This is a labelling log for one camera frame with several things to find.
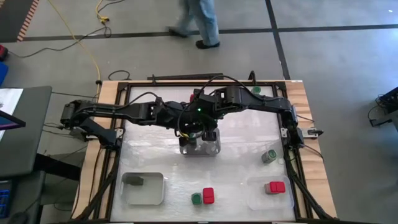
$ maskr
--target red block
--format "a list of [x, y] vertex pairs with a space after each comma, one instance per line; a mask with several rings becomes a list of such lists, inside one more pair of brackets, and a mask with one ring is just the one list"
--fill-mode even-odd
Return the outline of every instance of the red block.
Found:
[[283, 181], [271, 181], [265, 185], [267, 194], [285, 193], [285, 183]]
[[214, 190], [212, 187], [206, 187], [203, 189], [203, 203], [212, 204], [214, 203]]

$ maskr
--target desk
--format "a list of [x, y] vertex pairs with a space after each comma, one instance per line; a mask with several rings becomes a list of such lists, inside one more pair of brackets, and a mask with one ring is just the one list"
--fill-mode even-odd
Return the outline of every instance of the desk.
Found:
[[37, 219], [39, 217], [37, 215], [39, 214], [40, 200], [37, 199], [42, 194], [44, 179], [45, 172], [38, 171], [13, 180], [15, 187], [12, 193], [14, 197], [11, 202], [9, 218], [0, 219], [0, 224], [6, 224], [13, 214], [23, 212], [35, 200], [36, 202], [26, 211], [29, 216], [26, 224], [38, 223]]
[[79, 179], [79, 167], [37, 153], [51, 91], [51, 86], [42, 86], [25, 88], [22, 92], [12, 115], [25, 121], [26, 127], [4, 133], [0, 141], [0, 178], [44, 170], [72, 180]]
[[[150, 84], [151, 81], [129, 81], [131, 83], [143, 83]], [[205, 83], [204, 80], [165, 80], [165, 81], [157, 81], [157, 83], [198, 83], [201, 85]], [[217, 80], [214, 82], [226, 83], [230, 82], [229, 80]], [[290, 102], [296, 106], [297, 113], [307, 118], [312, 118], [311, 111], [308, 105], [307, 95], [305, 93], [304, 84], [302, 81], [275, 81], [275, 80], [261, 80], [258, 82], [284, 82], [286, 87], [286, 92], [288, 99]], [[116, 95], [118, 92], [118, 84], [119, 81], [105, 81], [103, 83], [101, 94], [99, 96], [100, 103], [109, 103], [115, 104]], [[121, 95], [119, 104], [124, 104], [125, 95]], [[107, 118], [95, 118], [95, 121], [102, 125], [105, 128], [110, 128], [111, 120]], [[304, 120], [299, 118], [299, 126], [301, 128], [310, 128], [313, 126], [311, 121]], [[305, 140], [306, 145], [315, 148], [320, 151], [318, 140], [317, 139], [309, 139]], [[73, 217], [77, 217], [83, 209], [88, 205], [90, 199], [95, 195], [98, 186], [100, 184], [101, 171], [104, 164], [105, 151], [100, 148], [100, 144], [98, 141], [91, 141], [88, 144], [85, 162], [83, 164], [83, 168], [81, 171], [81, 182], [80, 182], [80, 191], [79, 191], [79, 199], [76, 200], [76, 212], [73, 214]], [[333, 199], [331, 197], [330, 188], [328, 184], [328, 179], [326, 176], [326, 171], [323, 166], [322, 159], [317, 155], [314, 155], [310, 151], [306, 151], [302, 149], [300, 151], [301, 161], [303, 172], [305, 175], [305, 180], [307, 183], [307, 188], [318, 201], [318, 203], [324, 208], [324, 210], [332, 216], [336, 216], [335, 206], [333, 204]], [[110, 155], [108, 170], [104, 170], [104, 172], [109, 172], [112, 164], [113, 157], [115, 153], [112, 152]], [[297, 189], [297, 200], [298, 207], [300, 209], [301, 217], [306, 217], [305, 214], [305, 206], [303, 202], [303, 198], [299, 190]], [[102, 198], [101, 207], [99, 210], [98, 218], [106, 218], [106, 207], [109, 197], [109, 188], [105, 192]]]

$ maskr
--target blue jeans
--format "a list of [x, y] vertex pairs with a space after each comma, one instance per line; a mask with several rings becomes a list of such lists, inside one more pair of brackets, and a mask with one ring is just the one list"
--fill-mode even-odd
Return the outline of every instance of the blue jeans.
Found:
[[195, 20], [203, 43], [207, 46], [215, 45], [218, 40], [217, 17], [214, 0], [180, 0], [183, 17], [178, 22], [178, 31], [188, 34], [188, 27], [192, 19]]

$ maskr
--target clear plastic tray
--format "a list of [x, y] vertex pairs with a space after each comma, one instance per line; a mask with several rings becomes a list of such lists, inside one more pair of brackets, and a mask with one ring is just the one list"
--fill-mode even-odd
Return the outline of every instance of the clear plastic tray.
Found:
[[[128, 183], [129, 177], [144, 179], [141, 186]], [[127, 172], [122, 176], [121, 197], [129, 205], [160, 205], [164, 198], [164, 177], [160, 172]]]
[[[266, 194], [264, 185], [271, 181], [283, 181], [286, 192], [282, 194]], [[275, 177], [250, 177], [247, 180], [247, 203], [253, 210], [276, 210], [293, 208], [294, 200], [289, 178], [284, 175]]]

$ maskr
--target orange striped tape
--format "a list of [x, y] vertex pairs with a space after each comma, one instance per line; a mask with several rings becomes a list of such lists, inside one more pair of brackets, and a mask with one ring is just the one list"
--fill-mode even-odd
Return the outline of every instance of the orange striped tape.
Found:
[[33, 15], [35, 14], [35, 11], [37, 9], [37, 6], [39, 5], [39, 0], [33, 0], [32, 4], [30, 5], [30, 9], [27, 12], [25, 21], [19, 31], [18, 37], [17, 37], [17, 42], [21, 42], [24, 40], [24, 37], [26, 35], [27, 29], [29, 28], [30, 22], [33, 19]]
[[0, 0], [0, 8], [1, 8], [1, 6], [4, 4], [5, 1], [6, 1], [6, 0]]

